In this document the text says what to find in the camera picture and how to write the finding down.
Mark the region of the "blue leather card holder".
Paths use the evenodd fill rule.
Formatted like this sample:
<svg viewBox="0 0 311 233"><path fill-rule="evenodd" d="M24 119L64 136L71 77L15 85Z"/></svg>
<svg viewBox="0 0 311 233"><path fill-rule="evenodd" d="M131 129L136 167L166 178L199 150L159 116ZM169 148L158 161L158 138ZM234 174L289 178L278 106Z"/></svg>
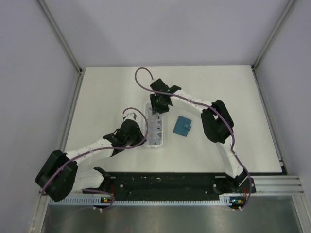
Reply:
<svg viewBox="0 0 311 233"><path fill-rule="evenodd" d="M187 137L191 130L192 120L183 116L179 116L173 129L173 133Z"/></svg>

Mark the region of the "silver VIP card top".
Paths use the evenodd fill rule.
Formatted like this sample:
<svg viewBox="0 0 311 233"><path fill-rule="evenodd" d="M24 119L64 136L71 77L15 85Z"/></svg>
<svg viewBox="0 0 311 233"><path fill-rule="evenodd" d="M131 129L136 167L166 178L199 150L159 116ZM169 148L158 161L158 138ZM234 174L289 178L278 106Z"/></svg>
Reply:
<svg viewBox="0 0 311 233"><path fill-rule="evenodd" d="M147 117L148 123L151 125L161 125L162 124L162 116L158 113L152 114L152 112Z"/></svg>

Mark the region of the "white plastic basket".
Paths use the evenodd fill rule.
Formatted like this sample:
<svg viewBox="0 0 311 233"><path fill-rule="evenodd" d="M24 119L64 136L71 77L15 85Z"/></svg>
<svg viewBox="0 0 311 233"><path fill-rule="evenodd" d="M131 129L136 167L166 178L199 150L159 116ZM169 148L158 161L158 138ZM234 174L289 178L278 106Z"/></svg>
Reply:
<svg viewBox="0 0 311 233"><path fill-rule="evenodd" d="M145 103L145 113L148 122L148 134L145 147L158 148L164 144L164 120L159 113L153 114L150 102Z"/></svg>

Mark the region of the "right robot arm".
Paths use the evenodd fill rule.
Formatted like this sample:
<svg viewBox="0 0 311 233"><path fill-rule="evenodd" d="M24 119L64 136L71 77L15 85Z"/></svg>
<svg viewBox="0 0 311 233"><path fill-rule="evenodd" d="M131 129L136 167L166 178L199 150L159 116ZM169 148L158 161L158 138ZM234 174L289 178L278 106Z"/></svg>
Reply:
<svg viewBox="0 0 311 233"><path fill-rule="evenodd" d="M168 112L170 107L179 107L200 118L205 136L215 143L222 158L228 189L238 192L246 185L251 192L253 181L235 153L234 122L225 104L221 100L201 100L176 85L168 87L161 79L152 82L150 87L153 112L162 114Z"/></svg>

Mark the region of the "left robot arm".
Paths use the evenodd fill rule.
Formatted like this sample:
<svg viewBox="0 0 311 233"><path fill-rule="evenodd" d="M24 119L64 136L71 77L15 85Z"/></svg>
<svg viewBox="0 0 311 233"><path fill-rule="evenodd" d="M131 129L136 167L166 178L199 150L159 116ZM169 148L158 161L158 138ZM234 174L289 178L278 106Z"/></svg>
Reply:
<svg viewBox="0 0 311 233"><path fill-rule="evenodd" d="M59 202L74 192L106 192L110 175L97 162L146 142L138 123L125 119L120 128L80 149L53 151L37 174L41 195Z"/></svg>

